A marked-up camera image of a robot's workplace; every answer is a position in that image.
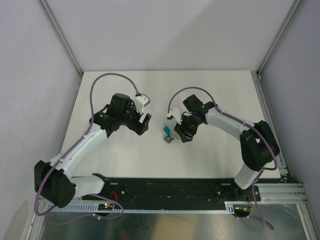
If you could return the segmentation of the teal pill box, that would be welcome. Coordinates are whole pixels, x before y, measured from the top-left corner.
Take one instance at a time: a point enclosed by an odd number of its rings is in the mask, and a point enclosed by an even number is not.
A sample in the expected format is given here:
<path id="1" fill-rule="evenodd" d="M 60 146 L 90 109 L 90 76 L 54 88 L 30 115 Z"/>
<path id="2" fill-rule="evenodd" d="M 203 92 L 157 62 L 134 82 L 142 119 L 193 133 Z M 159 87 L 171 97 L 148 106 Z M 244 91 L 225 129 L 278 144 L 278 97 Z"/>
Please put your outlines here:
<path id="1" fill-rule="evenodd" d="M 165 126 L 163 128 L 163 131 L 165 133 L 165 136 L 170 136 L 171 138 L 175 139 L 175 137 L 176 137 L 175 133 L 168 126 Z"/>

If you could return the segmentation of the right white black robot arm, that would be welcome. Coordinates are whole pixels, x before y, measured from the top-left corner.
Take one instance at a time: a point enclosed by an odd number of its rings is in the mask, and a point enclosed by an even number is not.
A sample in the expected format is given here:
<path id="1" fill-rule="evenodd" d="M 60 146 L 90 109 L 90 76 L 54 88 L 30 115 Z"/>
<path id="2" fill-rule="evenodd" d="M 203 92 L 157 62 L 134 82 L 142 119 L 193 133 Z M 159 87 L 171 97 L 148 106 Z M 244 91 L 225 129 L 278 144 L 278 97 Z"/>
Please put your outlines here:
<path id="1" fill-rule="evenodd" d="M 234 177 L 235 185 L 231 187 L 234 199 L 241 201 L 247 197 L 248 187 L 258 180 L 263 171 L 278 168 L 276 157 L 280 148 L 266 121 L 241 119 L 220 109 L 213 101 L 203 103 L 194 94 L 187 97 L 183 105 L 187 115 L 176 107 L 169 108 L 167 112 L 167 118 L 176 121 L 174 131 L 182 143 L 191 142 L 201 124 L 219 128 L 239 141 L 243 165 Z"/>

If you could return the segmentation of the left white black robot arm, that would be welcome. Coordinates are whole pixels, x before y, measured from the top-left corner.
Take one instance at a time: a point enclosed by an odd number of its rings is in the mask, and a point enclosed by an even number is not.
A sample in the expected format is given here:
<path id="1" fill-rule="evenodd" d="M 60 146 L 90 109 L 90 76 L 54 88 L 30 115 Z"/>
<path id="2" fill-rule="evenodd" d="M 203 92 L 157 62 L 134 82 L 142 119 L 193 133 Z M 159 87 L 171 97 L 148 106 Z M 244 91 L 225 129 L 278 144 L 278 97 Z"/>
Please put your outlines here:
<path id="1" fill-rule="evenodd" d="M 121 126 L 141 136 L 149 129 L 151 115 L 143 114 L 151 99 L 145 94 L 134 98 L 116 93 L 102 110 L 89 120 L 86 130 L 64 151 L 34 167 L 34 188 L 36 197 L 43 197 L 54 206 L 63 208 L 74 198 L 94 194 L 107 199 L 111 187 L 107 178 L 93 173 L 90 176 L 75 177 L 78 165 L 95 147 L 107 140 Z"/>

